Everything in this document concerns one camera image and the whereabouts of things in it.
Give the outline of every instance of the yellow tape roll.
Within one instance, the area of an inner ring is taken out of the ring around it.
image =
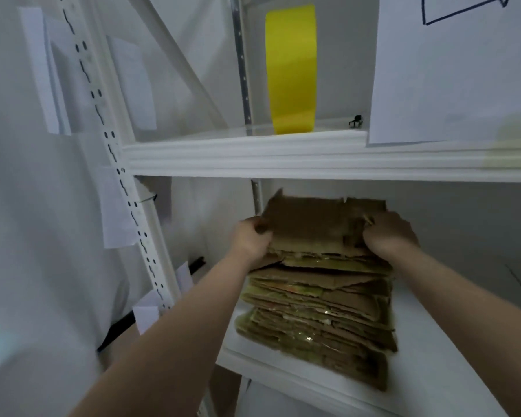
[[[311,132],[317,109],[317,20],[313,5],[266,15],[266,70],[276,134]]]

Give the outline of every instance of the small black object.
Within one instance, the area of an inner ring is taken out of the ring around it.
[[[350,127],[361,127],[362,124],[363,124],[363,117],[360,114],[357,114],[355,116],[355,118],[349,122]]]

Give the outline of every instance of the lower shelf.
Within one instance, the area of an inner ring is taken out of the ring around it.
[[[505,416],[461,353],[403,284],[393,310],[399,352],[389,359],[389,387],[379,392],[330,370],[239,336],[233,320],[217,363],[247,378],[337,415]]]

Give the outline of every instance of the clear packing tape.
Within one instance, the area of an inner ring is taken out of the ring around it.
[[[317,106],[317,21],[314,5],[266,15],[266,69],[276,134],[314,128]]]

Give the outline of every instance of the shelf surface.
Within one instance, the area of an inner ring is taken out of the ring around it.
[[[367,130],[324,120],[274,136],[255,125],[127,145],[123,155],[133,175],[521,182],[521,139],[368,146]]]
[[[337,415],[506,415],[445,333],[397,281],[393,311],[399,351],[389,359],[387,392],[239,336],[233,321],[248,307],[240,302],[234,311],[217,363],[315,407]]]

